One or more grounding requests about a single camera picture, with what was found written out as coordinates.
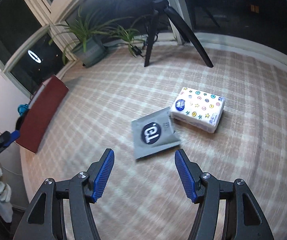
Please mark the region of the small green spider plant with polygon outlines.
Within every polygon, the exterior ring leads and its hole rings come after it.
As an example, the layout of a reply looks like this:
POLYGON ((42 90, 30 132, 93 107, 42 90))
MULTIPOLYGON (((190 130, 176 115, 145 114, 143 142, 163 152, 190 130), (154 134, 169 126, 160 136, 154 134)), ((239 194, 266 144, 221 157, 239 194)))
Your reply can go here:
POLYGON ((144 40, 139 35, 139 31, 134 28, 124 28, 121 25, 117 25, 116 27, 112 27, 109 31, 109 36, 111 38, 118 38, 122 40, 121 44, 127 46, 130 54, 133 57, 141 56, 144 57, 142 54, 142 50, 139 48, 139 44, 145 46, 146 40, 144 40))

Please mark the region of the checked beige rug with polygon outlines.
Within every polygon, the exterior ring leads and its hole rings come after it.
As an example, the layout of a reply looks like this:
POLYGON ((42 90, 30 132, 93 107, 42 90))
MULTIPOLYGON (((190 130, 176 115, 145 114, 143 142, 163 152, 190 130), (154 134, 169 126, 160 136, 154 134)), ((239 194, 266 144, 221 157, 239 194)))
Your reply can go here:
POLYGON ((21 149, 29 199, 46 178, 70 179, 106 148, 115 164, 91 207, 101 239, 187 239, 197 206, 186 197, 174 150, 136 160, 131 122, 171 106, 183 87, 226 98, 216 132, 174 121, 191 161, 221 180, 246 181, 275 239, 287 239, 287 72, 275 63, 208 49, 156 46, 152 62, 113 50, 100 63, 73 66, 69 88, 37 153, 21 149))

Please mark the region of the teal blue soft item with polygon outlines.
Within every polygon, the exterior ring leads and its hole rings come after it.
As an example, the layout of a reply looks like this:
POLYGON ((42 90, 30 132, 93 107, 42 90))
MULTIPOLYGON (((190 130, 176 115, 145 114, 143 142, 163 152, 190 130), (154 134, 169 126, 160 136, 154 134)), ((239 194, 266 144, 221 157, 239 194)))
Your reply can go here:
POLYGON ((29 111, 29 109, 29 104, 21 104, 18 106, 18 113, 20 116, 23 116, 29 111))

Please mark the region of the grey sachet black circle logo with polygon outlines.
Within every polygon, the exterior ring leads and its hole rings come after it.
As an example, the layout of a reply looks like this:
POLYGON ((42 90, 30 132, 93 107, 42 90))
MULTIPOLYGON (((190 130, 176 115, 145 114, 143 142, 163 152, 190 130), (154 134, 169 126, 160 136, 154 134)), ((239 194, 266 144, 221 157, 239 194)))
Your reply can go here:
POLYGON ((170 107, 131 122, 135 159, 147 157, 180 145, 170 116, 170 107))

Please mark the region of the dark red storage box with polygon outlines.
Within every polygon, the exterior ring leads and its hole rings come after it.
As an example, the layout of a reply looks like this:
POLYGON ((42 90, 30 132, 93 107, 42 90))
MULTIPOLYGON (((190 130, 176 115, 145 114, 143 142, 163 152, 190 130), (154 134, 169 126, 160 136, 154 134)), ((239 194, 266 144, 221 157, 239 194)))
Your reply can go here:
POLYGON ((48 125, 68 91, 68 87, 55 75, 44 81, 29 103, 16 143, 37 153, 48 125))

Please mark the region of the potted spider plant grey pot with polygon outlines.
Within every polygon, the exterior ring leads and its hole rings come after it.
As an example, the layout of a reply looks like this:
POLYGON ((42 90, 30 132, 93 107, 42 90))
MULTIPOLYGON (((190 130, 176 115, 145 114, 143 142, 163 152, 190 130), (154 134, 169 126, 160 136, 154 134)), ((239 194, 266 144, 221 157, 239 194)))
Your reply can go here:
POLYGON ((91 67, 101 61, 108 53, 107 47, 103 45, 101 38, 111 36, 114 26, 123 20, 129 20, 131 16, 111 18, 104 20, 105 13, 99 8, 83 13, 82 7, 78 8, 77 15, 70 23, 60 21, 54 24, 60 28, 48 42, 52 44, 57 36, 72 34, 75 36, 63 49, 62 62, 67 54, 74 55, 85 66, 91 67))

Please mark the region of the white patterned tissue pack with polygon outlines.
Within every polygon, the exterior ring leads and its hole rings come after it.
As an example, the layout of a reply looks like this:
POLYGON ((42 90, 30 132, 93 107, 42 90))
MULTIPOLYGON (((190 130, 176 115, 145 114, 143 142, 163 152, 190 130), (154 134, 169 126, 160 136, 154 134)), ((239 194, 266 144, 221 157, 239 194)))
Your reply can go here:
POLYGON ((222 96, 183 87, 170 109, 172 118, 214 133, 220 122, 226 99, 222 96))

